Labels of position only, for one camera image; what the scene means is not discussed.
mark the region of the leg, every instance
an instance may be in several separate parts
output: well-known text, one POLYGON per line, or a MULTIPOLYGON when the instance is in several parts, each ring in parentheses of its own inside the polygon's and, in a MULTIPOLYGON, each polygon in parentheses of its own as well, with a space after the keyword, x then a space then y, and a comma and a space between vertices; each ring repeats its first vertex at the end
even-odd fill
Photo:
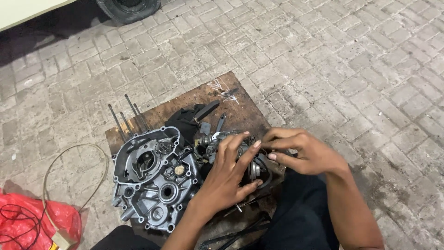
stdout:
POLYGON ((160 247, 139 235, 135 235, 130 226, 118 226, 91 250, 160 250, 160 247))
POLYGON ((258 247, 268 250, 339 248, 322 178, 286 169, 281 199, 258 247))

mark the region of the concrete ground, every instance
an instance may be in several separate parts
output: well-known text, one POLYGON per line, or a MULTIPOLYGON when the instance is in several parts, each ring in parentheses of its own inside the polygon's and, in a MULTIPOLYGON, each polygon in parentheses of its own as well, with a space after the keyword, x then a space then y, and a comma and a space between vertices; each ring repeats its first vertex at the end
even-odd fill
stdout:
MULTIPOLYGON (((444 249, 443 9, 174 0, 68 39, 12 29, 0 43, 0 184, 40 196, 61 149, 90 142, 109 153, 108 103, 129 115, 127 93, 145 111, 232 70, 271 125, 303 127, 348 160, 389 249, 444 249)), ((98 155, 82 147, 57 160, 50 198, 82 205, 109 160, 98 155)), ((79 249, 121 224, 111 171, 87 205, 79 249)))

